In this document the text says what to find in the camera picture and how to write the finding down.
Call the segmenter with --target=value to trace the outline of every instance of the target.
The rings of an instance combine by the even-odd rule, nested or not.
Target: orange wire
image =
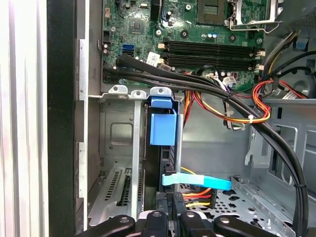
[[[207,192],[209,192],[211,189],[206,189],[204,190],[203,192],[201,193],[198,193],[198,194],[183,194],[183,196],[201,196],[203,194],[206,194]]]

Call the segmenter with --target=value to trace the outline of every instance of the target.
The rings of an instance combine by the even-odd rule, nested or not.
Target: metal bracket
[[[229,18],[228,21],[225,22],[227,26],[230,27],[230,30],[232,31],[264,31],[266,34],[271,33],[272,31],[276,30],[281,21],[276,21],[277,16],[281,14],[283,11],[283,7],[278,7],[279,3],[282,3],[283,0],[270,0],[270,15],[268,20],[251,20],[250,22],[243,23],[241,19],[241,11],[242,11],[242,1],[243,0],[228,0],[233,5],[234,13]],[[264,28],[258,28],[258,29],[235,29],[235,27],[240,26],[254,26],[254,25],[267,25],[267,24],[277,24],[275,28],[267,32]]]
[[[114,85],[107,93],[102,95],[89,95],[89,98],[99,99],[103,103],[106,99],[130,99],[130,100],[146,100],[149,96],[172,97],[172,91],[168,87],[153,87],[150,94],[147,95],[143,90],[133,90],[128,94],[128,88],[125,85]]]
[[[232,179],[232,185],[235,189],[247,197],[258,210],[268,217],[270,225],[276,226],[287,237],[296,236],[295,232],[287,224],[285,224],[285,221],[291,222],[291,220],[265,198],[258,195],[258,193],[248,184]]]
[[[254,128],[251,129],[250,137],[250,149],[245,157],[245,165],[248,165],[250,158],[252,158],[254,168],[269,168],[271,147],[268,146],[267,142]],[[267,144],[268,146],[266,155],[262,155],[264,144]]]
[[[150,89],[151,96],[172,97],[172,91],[168,87],[153,87]]]

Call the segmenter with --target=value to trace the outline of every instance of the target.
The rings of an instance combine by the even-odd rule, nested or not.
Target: ram slot
[[[189,68],[201,68],[204,65],[210,64],[217,66],[223,70],[236,70],[236,71],[252,71],[256,65],[256,60],[243,61],[232,59],[218,59],[210,57],[196,57],[196,56],[181,56],[181,55],[169,55],[167,63],[171,67],[189,67]]]
[[[253,58],[257,54],[257,49],[253,47],[181,41],[164,41],[164,43],[170,53],[238,58]]]

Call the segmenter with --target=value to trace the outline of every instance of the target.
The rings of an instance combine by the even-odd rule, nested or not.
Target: cable tie
[[[252,123],[253,122],[253,115],[249,115],[248,118],[250,120],[249,123]]]
[[[280,82],[280,78],[279,77],[275,77],[274,81],[272,82],[272,90],[276,90],[279,82]]]
[[[224,99],[223,101],[225,102],[225,103],[227,103],[230,99],[231,99],[231,97],[234,95],[234,93],[231,91],[231,92],[229,92],[229,95],[227,96],[227,98],[226,99]]]
[[[315,73],[315,68],[314,67],[310,67],[311,73],[309,75],[313,75]]]
[[[297,189],[304,189],[307,188],[306,184],[294,184],[294,187],[296,187]]]

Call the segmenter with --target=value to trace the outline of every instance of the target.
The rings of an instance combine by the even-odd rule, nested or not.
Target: blue plastic tab
[[[174,146],[176,140],[177,114],[152,114],[150,145]]]
[[[163,109],[172,109],[172,102],[170,97],[152,97],[152,107],[154,108],[163,108]]]
[[[176,173],[172,175],[162,175],[162,185],[172,184],[193,184],[206,188],[230,190],[232,187],[231,181],[213,178],[204,175],[193,175],[186,173]]]

